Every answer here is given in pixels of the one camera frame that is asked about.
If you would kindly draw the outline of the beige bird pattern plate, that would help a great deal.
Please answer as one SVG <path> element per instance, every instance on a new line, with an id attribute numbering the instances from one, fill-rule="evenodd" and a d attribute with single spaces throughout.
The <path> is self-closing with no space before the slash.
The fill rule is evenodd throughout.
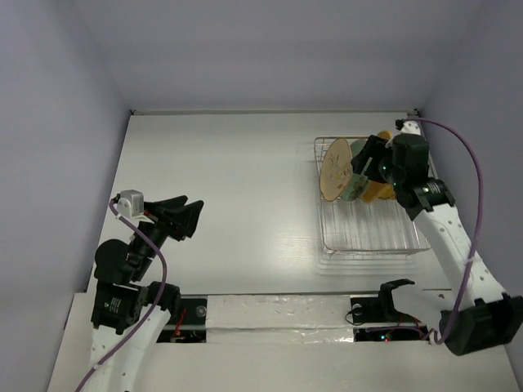
<path id="1" fill-rule="evenodd" d="M 339 198 L 352 178 L 352 152 L 346 139 L 337 138 L 327 149 L 320 169 L 320 192 L 327 202 Z"/>

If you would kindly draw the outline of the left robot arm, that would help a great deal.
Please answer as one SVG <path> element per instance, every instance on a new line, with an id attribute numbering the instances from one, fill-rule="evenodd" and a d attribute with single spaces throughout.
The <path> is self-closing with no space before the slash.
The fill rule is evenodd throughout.
<path id="1" fill-rule="evenodd" d="M 90 368 L 78 391 L 136 390 L 161 331 L 181 312 L 180 289 L 168 283 L 161 248 L 169 239 L 191 238 L 203 206 L 185 195 L 147 202 L 134 189 L 109 201 L 110 212 L 132 236 L 128 243 L 112 238 L 96 249 Z"/>

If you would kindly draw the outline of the yellow plate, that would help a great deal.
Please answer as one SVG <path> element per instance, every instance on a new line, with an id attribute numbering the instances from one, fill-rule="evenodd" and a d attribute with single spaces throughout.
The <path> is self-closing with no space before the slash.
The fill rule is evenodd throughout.
<path id="1" fill-rule="evenodd" d="M 394 187 L 390 184 L 386 184 L 381 193 L 378 195 L 378 198 L 381 200 L 395 200 L 396 199 L 396 192 L 394 190 Z"/>
<path id="2" fill-rule="evenodd" d="M 378 200 L 378 195 L 381 193 L 385 183 L 378 183 L 377 181 L 369 180 L 368 186 L 361 196 L 364 203 L 371 203 Z"/>

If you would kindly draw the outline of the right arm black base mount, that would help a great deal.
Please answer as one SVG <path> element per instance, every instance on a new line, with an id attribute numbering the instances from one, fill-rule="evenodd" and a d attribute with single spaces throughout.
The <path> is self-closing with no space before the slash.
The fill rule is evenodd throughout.
<path id="1" fill-rule="evenodd" d="M 413 323 L 414 318 L 411 315 L 401 313 L 395 308 L 392 298 L 393 290 L 406 285 L 414 285 L 414 281 L 397 279 L 383 283 L 376 296 L 352 297 L 346 321 L 356 327 L 366 323 Z"/>

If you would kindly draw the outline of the front yellow plate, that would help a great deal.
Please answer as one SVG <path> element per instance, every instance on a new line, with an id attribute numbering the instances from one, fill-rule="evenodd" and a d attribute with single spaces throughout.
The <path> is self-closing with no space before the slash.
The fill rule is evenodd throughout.
<path id="1" fill-rule="evenodd" d="M 371 203 L 378 200 L 378 195 L 381 193 L 385 183 L 378 183 L 377 181 L 369 180 L 368 186 L 361 196 L 364 203 Z"/>

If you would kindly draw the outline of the green flower plate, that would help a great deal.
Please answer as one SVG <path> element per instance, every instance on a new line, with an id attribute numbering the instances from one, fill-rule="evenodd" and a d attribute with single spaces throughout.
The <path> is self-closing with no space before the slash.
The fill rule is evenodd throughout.
<path id="1" fill-rule="evenodd" d="M 352 156 L 355 157 L 358 155 L 361 150 L 364 148 L 366 141 L 363 139 L 358 139 L 353 141 L 350 145 Z M 349 181 L 348 186 L 341 195 L 341 199 L 348 202 L 353 202 L 359 199 L 369 186 L 369 180 L 366 176 L 354 173 Z"/>

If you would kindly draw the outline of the middle yellow plate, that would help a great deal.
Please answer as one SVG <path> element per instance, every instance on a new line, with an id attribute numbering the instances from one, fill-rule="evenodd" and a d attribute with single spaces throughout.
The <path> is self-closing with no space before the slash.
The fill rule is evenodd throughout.
<path id="1" fill-rule="evenodd" d="M 381 193 L 378 195 L 378 198 L 381 200 L 395 200 L 396 199 L 396 192 L 394 190 L 394 187 L 390 184 L 386 184 Z"/>

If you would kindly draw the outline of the white foam block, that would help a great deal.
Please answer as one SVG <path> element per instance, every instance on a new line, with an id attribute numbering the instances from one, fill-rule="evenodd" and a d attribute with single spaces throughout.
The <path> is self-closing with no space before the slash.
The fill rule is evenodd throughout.
<path id="1" fill-rule="evenodd" d="M 206 340 L 212 344 L 352 343 L 349 296 L 210 296 Z"/>

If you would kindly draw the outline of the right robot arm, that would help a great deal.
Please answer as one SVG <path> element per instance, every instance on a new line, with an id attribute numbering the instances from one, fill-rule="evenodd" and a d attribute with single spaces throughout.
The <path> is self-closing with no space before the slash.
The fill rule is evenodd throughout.
<path id="1" fill-rule="evenodd" d="M 402 316 L 421 320 L 457 356 L 510 343 L 522 325 L 522 298 L 510 296 L 488 271 L 461 223 L 454 196 L 429 174 L 429 144 L 416 134 L 391 140 L 370 136 L 351 164 L 357 174 L 392 185 L 431 245 L 449 281 L 453 300 L 444 300 L 407 278 L 381 285 L 378 314 L 389 322 Z"/>

